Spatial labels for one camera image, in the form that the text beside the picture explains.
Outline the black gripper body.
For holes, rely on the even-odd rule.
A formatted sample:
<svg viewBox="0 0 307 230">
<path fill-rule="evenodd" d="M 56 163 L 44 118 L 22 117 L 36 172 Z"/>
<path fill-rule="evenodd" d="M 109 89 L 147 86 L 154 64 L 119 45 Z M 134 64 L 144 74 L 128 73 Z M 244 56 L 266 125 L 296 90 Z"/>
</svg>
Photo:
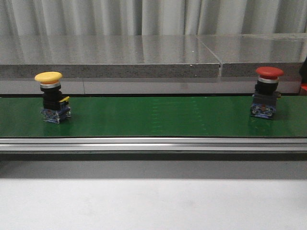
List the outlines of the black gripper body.
<svg viewBox="0 0 307 230">
<path fill-rule="evenodd" d="M 307 58 L 305 59 L 304 63 L 302 64 L 299 74 L 301 76 L 301 83 L 307 84 Z"/>
</svg>

